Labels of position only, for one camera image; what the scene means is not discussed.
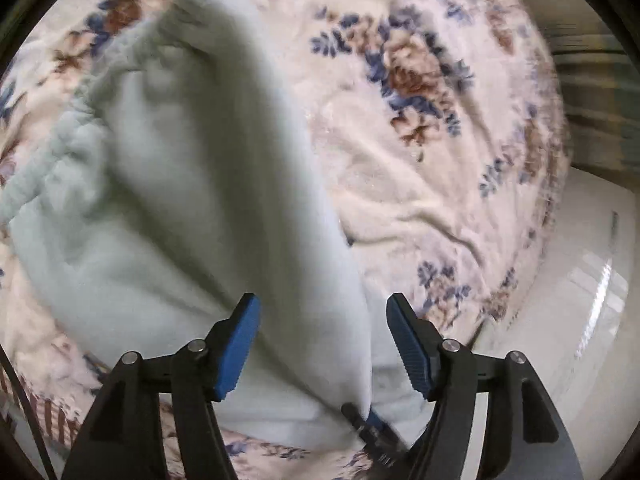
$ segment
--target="brown flower pattern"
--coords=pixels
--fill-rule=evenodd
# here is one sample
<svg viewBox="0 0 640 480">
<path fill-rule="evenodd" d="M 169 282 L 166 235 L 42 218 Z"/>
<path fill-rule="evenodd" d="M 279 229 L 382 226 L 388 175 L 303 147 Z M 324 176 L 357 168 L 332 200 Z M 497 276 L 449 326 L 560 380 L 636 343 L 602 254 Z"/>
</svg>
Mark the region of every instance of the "brown flower pattern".
<svg viewBox="0 0 640 480">
<path fill-rule="evenodd" d="M 337 20 L 337 15 L 330 10 L 327 11 L 327 22 L 333 23 Z M 363 55 L 367 50 L 379 50 L 383 45 L 380 36 L 380 20 L 373 16 L 363 16 L 362 19 L 345 34 L 347 44 L 355 48 L 356 52 Z"/>
<path fill-rule="evenodd" d="M 407 30 L 391 31 L 383 61 L 388 83 L 402 97 L 423 96 L 437 103 L 444 112 L 453 106 L 440 62 L 427 48 L 423 38 Z"/>
<path fill-rule="evenodd" d="M 431 115 L 418 113 L 414 108 L 407 108 L 401 116 L 391 119 L 405 145 L 414 142 L 422 146 L 429 140 L 440 140 L 440 121 Z"/>
<path fill-rule="evenodd" d="M 72 30 L 62 44 L 54 50 L 53 59 L 56 63 L 54 72 L 63 74 L 68 71 L 84 72 L 89 68 L 89 51 L 91 34 Z"/>
<path fill-rule="evenodd" d="M 542 135 L 535 119 L 528 119 L 524 127 L 524 139 L 527 155 L 524 161 L 524 171 L 535 177 L 544 163 L 546 149 Z"/>
<path fill-rule="evenodd" d="M 511 295 L 517 286 L 518 280 L 515 278 L 515 270 L 512 267 L 508 270 L 500 287 L 482 302 L 482 314 L 492 317 L 496 321 L 503 319 L 507 313 Z"/>
<path fill-rule="evenodd" d="M 141 16 L 139 0 L 115 0 L 104 20 L 104 30 L 109 34 L 117 34 L 138 21 Z"/>
</svg>

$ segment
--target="fabric fold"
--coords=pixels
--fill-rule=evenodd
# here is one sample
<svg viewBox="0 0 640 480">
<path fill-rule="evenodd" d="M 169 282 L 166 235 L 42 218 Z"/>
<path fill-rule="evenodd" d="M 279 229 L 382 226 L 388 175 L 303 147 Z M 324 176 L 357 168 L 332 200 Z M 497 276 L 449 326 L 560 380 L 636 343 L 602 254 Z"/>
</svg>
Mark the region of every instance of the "fabric fold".
<svg viewBox="0 0 640 480">
<path fill-rule="evenodd" d="M 260 335 L 218 420 L 283 444 L 353 444 L 339 409 L 368 412 L 377 335 L 245 0 L 175 0 L 117 38 L 6 186 L 0 219 L 39 298 L 108 366 L 176 351 L 254 292 Z"/>
</svg>

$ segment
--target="white floor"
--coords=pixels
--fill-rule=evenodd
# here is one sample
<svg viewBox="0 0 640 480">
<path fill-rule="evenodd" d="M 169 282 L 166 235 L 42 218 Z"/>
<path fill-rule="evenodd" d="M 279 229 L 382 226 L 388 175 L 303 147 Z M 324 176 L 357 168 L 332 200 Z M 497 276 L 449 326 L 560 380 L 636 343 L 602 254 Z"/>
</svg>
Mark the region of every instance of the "white floor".
<svg viewBox="0 0 640 480">
<path fill-rule="evenodd" d="M 529 357 L 567 426 L 585 480 L 600 478 L 640 420 L 637 231 L 632 192 L 571 169 L 556 232 L 522 314 L 508 329 L 485 330 L 474 346 L 478 353 L 504 357 L 517 349 Z M 485 397 L 476 416 L 465 479 L 476 475 Z"/>
</svg>

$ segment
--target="black cable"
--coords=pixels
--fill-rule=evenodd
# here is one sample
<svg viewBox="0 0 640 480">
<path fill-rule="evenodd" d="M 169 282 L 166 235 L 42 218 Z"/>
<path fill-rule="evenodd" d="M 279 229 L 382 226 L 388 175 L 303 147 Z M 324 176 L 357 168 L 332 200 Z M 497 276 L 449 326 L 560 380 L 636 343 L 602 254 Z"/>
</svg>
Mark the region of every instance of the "black cable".
<svg viewBox="0 0 640 480">
<path fill-rule="evenodd" d="M 27 399 L 27 394 L 24 392 L 24 389 L 20 384 L 20 381 L 18 380 L 18 375 L 15 373 L 11 361 L 9 361 L 9 358 L 4 353 L 2 345 L 0 345 L 0 366 L 4 368 L 7 377 L 9 377 L 12 389 L 18 395 L 18 399 L 20 399 L 22 410 L 24 411 L 24 415 L 27 418 L 27 423 L 29 424 L 29 428 L 31 429 L 33 439 L 36 442 L 40 460 L 42 460 L 42 465 L 44 466 L 44 471 L 47 473 L 47 477 L 49 478 L 49 480 L 58 480 L 56 472 L 53 469 L 53 465 L 51 464 L 51 459 L 49 457 L 49 453 L 47 452 L 47 447 L 44 444 L 44 439 L 42 437 L 42 433 L 40 432 L 36 414 L 33 413 L 33 408 L 29 403 L 29 399 Z"/>
</svg>

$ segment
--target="bed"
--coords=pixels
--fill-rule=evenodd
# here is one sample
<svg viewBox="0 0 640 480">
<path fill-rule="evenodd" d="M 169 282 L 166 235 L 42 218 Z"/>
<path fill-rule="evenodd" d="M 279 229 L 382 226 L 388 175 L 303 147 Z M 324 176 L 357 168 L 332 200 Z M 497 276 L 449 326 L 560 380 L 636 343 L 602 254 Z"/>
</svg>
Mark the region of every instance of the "bed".
<svg viewBox="0 0 640 480">
<path fill-rule="evenodd" d="M 59 0 L 2 76 L 0 182 L 47 139 L 114 36 L 170 0 Z M 554 64 L 521 0 L 252 0 L 303 107 L 366 286 L 400 290 L 469 343 L 509 324 L 552 232 L 570 160 Z M 107 368 L 38 301 L 4 233 L 0 335 L 42 431 L 69 448 Z M 0 388 L 15 397 L 0 373 Z M 171 407 L 170 472 L 181 478 Z M 360 478 L 362 452 L 225 432 L 240 478 Z"/>
</svg>

